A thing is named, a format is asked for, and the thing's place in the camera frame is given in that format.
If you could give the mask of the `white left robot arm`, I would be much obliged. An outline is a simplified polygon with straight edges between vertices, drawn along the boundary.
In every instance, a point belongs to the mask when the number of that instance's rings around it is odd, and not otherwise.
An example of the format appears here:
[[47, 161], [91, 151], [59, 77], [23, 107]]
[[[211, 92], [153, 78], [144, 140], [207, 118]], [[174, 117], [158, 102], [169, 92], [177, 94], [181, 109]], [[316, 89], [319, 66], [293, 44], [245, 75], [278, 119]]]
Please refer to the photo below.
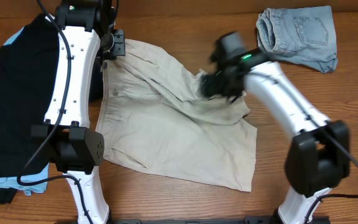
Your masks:
[[114, 57], [111, 1], [62, 1], [48, 20], [58, 31], [59, 54], [52, 99], [44, 122], [31, 128], [75, 199], [77, 223], [110, 223], [111, 212], [99, 178], [103, 135], [90, 129], [88, 100], [98, 57]]

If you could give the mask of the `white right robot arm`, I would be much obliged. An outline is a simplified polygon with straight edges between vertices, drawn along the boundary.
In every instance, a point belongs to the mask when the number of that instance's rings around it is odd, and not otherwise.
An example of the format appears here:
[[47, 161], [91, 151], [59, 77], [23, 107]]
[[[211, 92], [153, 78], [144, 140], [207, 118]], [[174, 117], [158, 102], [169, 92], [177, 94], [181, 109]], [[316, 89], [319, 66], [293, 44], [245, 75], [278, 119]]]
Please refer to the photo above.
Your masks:
[[221, 36], [209, 59], [216, 71], [202, 78], [202, 95], [221, 95], [233, 103], [244, 92], [253, 94], [291, 141], [284, 165], [290, 188], [284, 202], [273, 214], [248, 216], [245, 223], [329, 223], [329, 217], [313, 214], [323, 197], [349, 175], [347, 126], [317, 110], [278, 62], [260, 49], [247, 50], [238, 32]]

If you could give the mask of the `beige cotton shorts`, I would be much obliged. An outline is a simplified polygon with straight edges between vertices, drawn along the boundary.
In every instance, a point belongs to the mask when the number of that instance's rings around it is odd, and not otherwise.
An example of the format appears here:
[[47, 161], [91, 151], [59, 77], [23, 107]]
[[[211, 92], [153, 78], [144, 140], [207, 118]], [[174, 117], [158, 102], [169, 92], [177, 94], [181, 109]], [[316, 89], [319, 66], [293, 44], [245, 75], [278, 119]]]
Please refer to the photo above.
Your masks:
[[205, 98], [204, 71], [189, 72], [163, 48], [125, 41], [107, 62], [97, 132], [107, 161], [143, 172], [249, 192], [257, 128], [243, 98]]

